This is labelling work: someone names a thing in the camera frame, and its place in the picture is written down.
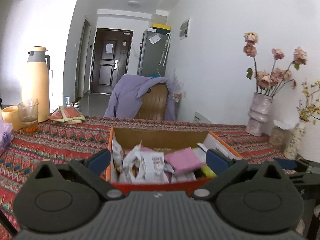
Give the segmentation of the white floral slim vase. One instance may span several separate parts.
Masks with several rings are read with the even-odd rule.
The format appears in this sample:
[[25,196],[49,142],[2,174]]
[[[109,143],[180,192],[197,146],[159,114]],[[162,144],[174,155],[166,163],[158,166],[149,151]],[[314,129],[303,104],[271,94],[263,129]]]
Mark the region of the white floral slim vase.
[[304,136],[306,133],[306,121],[299,120],[299,122],[295,125],[291,137],[287,142],[287,145],[284,150],[284,156],[287,159],[295,160],[299,149],[302,145]]

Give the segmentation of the pink snack packet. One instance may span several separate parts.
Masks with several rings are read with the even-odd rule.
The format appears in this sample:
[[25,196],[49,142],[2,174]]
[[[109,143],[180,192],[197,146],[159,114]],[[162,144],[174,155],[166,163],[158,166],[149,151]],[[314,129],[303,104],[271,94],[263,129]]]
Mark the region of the pink snack packet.
[[175,174],[191,172],[206,165],[190,147],[165,154],[164,160],[173,168]]

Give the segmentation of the glass jar with paper lid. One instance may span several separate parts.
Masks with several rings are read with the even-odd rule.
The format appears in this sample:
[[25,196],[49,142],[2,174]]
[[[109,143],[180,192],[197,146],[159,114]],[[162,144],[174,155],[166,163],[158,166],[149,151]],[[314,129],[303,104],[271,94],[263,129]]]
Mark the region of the glass jar with paper lid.
[[274,120],[269,143],[278,150],[285,150],[287,142],[291,137],[293,126],[282,121]]

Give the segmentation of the orange cardboard snack box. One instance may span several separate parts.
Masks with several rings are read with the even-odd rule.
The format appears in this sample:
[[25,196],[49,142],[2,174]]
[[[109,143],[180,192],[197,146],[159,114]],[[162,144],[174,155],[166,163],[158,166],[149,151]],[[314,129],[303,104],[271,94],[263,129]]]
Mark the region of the orange cardboard snack box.
[[192,193],[240,154],[213,132],[112,128],[106,181],[130,191]]

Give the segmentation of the white silver snack packet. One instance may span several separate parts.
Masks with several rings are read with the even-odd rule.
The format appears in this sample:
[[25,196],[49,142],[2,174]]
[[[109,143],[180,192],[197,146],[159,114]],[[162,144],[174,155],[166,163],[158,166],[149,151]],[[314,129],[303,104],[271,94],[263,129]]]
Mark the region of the white silver snack packet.
[[145,151],[136,145],[123,159],[119,183],[168,184],[164,171],[164,153]]

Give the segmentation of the patterned red tablecloth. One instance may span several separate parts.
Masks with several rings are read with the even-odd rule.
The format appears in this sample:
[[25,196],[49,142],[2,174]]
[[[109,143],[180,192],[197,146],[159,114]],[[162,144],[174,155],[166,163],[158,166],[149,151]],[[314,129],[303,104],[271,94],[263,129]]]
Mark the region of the patterned red tablecloth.
[[41,123],[32,135],[18,131],[1,154],[1,223],[14,239],[302,239],[289,231],[242,231],[225,222],[213,204],[186,191],[130,191],[105,202],[87,224],[67,232],[22,229],[13,212],[15,197],[43,160],[65,164],[109,150],[112,128],[213,132],[249,164],[285,159],[268,136],[244,126],[88,117],[82,124]]

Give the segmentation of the grey refrigerator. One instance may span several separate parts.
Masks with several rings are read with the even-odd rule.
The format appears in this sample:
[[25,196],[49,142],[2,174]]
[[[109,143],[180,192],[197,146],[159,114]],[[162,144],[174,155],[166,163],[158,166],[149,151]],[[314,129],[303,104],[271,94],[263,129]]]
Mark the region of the grey refrigerator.
[[137,75],[164,77],[170,47],[170,33],[149,28],[144,31],[140,46]]

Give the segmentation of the dried pink roses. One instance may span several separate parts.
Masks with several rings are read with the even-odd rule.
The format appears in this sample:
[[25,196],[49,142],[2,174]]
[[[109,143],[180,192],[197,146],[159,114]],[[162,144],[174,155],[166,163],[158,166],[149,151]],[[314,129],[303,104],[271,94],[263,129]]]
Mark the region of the dried pink roses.
[[304,49],[295,48],[290,62],[287,66],[281,67],[279,64],[285,59],[285,54],[282,49],[273,48],[271,50],[271,65],[267,68],[260,68],[257,61],[258,34],[252,31],[246,32],[244,33],[244,41],[243,52],[253,60],[253,66],[246,70],[246,78],[255,81],[256,93],[274,98],[285,85],[291,84],[296,87],[297,83],[293,78],[292,71],[298,71],[301,66],[307,64],[308,56]]

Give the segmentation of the purple tissue pack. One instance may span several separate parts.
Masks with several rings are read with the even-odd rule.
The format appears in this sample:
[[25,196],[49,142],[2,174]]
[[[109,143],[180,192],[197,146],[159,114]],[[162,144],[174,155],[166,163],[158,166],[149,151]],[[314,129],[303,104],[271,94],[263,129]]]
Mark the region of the purple tissue pack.
[[0,154],[2,154],[14,139],[14,130],[11,123],[0,120]]

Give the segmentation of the yellow dried flowers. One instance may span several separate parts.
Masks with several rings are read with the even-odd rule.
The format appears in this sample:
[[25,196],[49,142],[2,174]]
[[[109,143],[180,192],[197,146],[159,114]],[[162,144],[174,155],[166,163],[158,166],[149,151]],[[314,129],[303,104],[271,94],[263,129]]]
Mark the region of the yellow dried flowers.
[[311,122],[313,125],[319,121],[319,91],[320,81],[302,82],[302,94],[304,100],[299,101],[297,107],[299,119],[304,122]]

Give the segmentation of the red patterned snack packets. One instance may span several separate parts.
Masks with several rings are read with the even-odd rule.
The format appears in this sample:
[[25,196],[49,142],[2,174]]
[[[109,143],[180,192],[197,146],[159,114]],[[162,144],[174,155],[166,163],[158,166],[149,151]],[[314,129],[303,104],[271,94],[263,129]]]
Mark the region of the red patterned snack packets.
[[50,120],[65,124],[81,124],[86,118],[74,107],[59,106],[50,116]]

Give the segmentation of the clear drinking glass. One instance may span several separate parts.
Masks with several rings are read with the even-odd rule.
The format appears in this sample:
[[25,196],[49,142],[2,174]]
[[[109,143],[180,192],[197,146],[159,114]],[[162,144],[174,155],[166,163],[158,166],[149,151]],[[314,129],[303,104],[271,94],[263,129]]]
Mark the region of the clear drinking glass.
[[38,131],[39,103],[38,100],[23,101],[17,105],[18,116],[24,133],[34,134]]

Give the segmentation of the dark brown door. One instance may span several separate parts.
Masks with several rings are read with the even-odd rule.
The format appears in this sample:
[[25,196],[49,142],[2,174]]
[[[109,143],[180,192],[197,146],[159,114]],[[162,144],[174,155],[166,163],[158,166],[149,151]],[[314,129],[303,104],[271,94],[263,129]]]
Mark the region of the dark brown door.
[[133,32],[98,28],[95,36],[90,92],[111,94],[127,73]]

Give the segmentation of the green snack packet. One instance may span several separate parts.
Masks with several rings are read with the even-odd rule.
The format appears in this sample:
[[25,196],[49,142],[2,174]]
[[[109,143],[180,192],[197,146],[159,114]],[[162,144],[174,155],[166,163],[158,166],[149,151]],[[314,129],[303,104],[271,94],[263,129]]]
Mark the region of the green snack packet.
[[216,174],[208,166],[201,167],[201,171],[206,178],[215,178],[216,177]]

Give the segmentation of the pink textured vase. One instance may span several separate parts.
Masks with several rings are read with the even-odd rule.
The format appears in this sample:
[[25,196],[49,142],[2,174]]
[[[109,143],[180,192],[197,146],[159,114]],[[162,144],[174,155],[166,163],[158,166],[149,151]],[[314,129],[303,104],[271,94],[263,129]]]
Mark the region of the pink textured vase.
[[255,92],[248,111],[249,121],[245,131],[259,137],[263,133],[263,126],[269,120],[273,99]]

